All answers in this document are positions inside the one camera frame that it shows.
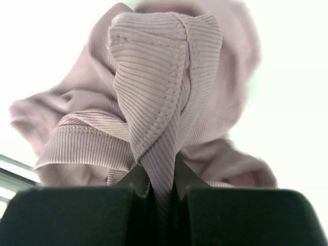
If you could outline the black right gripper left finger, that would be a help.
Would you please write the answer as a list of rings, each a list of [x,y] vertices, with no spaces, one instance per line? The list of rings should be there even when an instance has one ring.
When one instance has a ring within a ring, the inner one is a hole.
[[[141,166],[114,186],[32,188],[1,219],[1,245],[157,245],[152,188]]]

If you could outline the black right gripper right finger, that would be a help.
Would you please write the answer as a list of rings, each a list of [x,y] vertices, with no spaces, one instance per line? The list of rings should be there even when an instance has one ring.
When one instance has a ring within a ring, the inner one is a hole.
[[[327,238],[301,193],[213,188],[177,155],[171,245],[322,246]]]

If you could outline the mauve pink tank top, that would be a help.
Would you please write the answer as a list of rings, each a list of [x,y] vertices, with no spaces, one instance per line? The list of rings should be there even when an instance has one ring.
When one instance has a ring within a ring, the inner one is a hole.
[[[177,154],[215,187],[277,185],[265,162],[225,138],[259,58],[241,1],[119,3],[58,85],[11,105],[11,123],[46,186],[114,185],[143,166],[165,228]]]

